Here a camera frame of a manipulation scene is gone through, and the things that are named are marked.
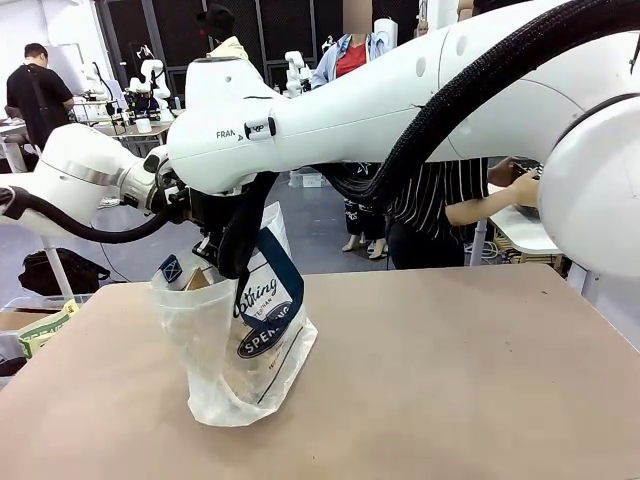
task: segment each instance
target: red shirt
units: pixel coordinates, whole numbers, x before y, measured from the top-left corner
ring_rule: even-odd
[[[353,72],[356,68],[367,63],[366,48],[366,42],[357,47],[347,48],[344,57],[338,60],[338,65],[336,66],[336,78],[340,78],[342,75]]]

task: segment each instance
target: black shirt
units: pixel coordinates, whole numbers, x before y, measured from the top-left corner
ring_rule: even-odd
[[[464,240],[464,228],[452,227],[445,208],[489,195],[488,159],[425,163],[391,204],[390,216],[431,240]]]
[[[40,86],[42,106],[34,82]],[[7,105],[20,109],[29,139],[41,149],[54,128],[69,123],[63,102],[71,98],[73,95],[58,74],[38,65],[21,65],[7,80]]]

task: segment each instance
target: tabletop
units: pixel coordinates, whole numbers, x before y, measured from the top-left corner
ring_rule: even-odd
[[[142,138],[142,137],[157,137],[163,134],[171,127],[171,122],[153,122],[151,124],[151,131],[148,133],[138,132],[138,127],[135,125],[129,125],[128,127],[116,127],[110,125],[96,125],[95,128],[105,135],[109,135],[114,138]]]
[[[24,122],[14,125],[0,124],[0,136],[11,135],[14,133],[27,133],[27,126],[24,124]]]
[[[552,269],[305,282],[316,345],[235,429],[191,416],[148,287],[101,289],[0,393],[2,477],[640,477],[638,353]]]
[[[489,185],[489,193],[499,190],[502,188]],[[492,215],[490,220],[519,252],[531,255],[559,255],[562,253],[549,238],[539,219],[526,217],[514,206],[507,207]]]

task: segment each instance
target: cable sleeve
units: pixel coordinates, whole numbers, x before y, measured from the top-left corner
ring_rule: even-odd
[[[172,207],[167,207],[160,211],[148,222],[145,222],[138,227],[132,228],[131,230],[125,230],[123,232],[107,232],[104,230],[96,230],[94,228],[87,227],[86,225],[71,218],[58,207],[47,202],[46,200],[43,200],[40,197],[36,197],[26,192],[25,194],[28,195],[26,208],[44,215],[53,223],[77,237],[80,237],[84,240],[89,240],[91,242],[106,244],[130,243],[148,237],[149,235],[157,232],[158,230],[160,230],[160,228],[166,225],[169,222],[174,211]],[[14,195],[11,190],[5,188],[0,189],[0,205],[9,204],[11,200],[14,199],[13,196]]]
[[[460,122],[509,85],[574,47],[637,29],[638,0],[572,0],[559,5],[497,43],[436,93],[372,180],[359,181],[338,164],[315,168],[349,200],[388,204]]]

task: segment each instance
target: plastic bag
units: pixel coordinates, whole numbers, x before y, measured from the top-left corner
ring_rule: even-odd
[[[206,425],[244,426],[277,411],[318,333],[278,203],[264,211],[258,248],[244,288],[216,278],[191,252],[176,256],[180,280],[169,283],[162,272],[151,280],[164,330],[187,368],[189,408]],[[211,285],[182,291],[198,268]]]

